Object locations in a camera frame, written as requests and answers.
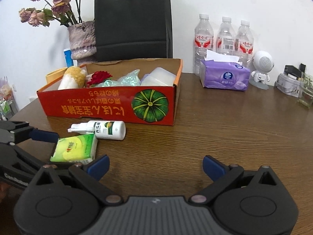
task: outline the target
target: clear plastic bag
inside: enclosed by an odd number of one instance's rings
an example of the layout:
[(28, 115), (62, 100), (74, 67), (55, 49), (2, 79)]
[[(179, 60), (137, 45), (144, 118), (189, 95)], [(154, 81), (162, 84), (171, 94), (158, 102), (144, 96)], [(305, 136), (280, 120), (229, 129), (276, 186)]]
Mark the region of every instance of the clear plastic bag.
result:
[(134, 70), (127, 75), (116, 80), (106, 80), (95, 87), (107, 87), (107, 86), (140, 86), (141, 82), (138, 78), (140, 70)]

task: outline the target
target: red cardboard box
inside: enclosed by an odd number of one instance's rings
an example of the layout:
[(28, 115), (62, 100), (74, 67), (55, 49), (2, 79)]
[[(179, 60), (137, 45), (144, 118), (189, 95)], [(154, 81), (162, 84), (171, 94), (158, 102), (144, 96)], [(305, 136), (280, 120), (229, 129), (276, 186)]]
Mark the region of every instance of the red cardboard box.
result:
[(88, 74), (108, 71), (113, 80), (140, 69), (139, 78), (156, 67), (176, 75), (173, 86), (118, 86), (57, 90), (62, 77), (37, 91), (47, 116), (101, 118), (129, 123), (173, 125), (183, 69), (181, 59), (133, 59), (81, 66)]

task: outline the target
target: glass cup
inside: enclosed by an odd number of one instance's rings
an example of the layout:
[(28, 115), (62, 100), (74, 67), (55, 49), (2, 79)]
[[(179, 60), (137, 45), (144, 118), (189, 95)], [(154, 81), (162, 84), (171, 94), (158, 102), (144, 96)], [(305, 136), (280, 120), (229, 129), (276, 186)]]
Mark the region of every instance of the glass cup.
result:
[(298, 102), (306, 107), (311, 107), (313, 103), (313, 76), (302, 74)]

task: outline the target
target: wooden table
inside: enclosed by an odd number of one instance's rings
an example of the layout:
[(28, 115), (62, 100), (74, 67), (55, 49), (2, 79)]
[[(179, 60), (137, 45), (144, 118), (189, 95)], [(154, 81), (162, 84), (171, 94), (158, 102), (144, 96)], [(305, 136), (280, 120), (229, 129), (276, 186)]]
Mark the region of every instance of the wooden table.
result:
[[(14, 120), (39, 129), (73, 134), (67, 129), (87, 119), (46, 117), (38, 100)], [(125, 199), (129, 195), (190, 197), (211, 183), (201, 167), (205, 155), (245, 169), (270, 165), (299, 208), (292, 234), (313, 234), (313, 113), (297, 99), (249, 86), (248, 91), (203, 89), (193, 74), (182, 75), (175, 125), (127, 124), (124, 141), (100, 140), (98, 155), (111, 160), (101, 180)], [(20, 146), (47, 161), (52, 146), (28, 140)], [(0, 205), (0, 234), (14, 233), (12, 208), (16, 198)]]

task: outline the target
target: human hand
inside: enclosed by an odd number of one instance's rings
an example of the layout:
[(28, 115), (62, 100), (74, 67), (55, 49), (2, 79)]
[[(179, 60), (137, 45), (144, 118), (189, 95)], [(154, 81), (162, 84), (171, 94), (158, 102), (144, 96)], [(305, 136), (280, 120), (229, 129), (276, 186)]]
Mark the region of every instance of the human hand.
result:
[(7, 196), (7, 191), (9, 190), (11, 186), (7, 183), (0, 182), (0, 203), (2, 200)]

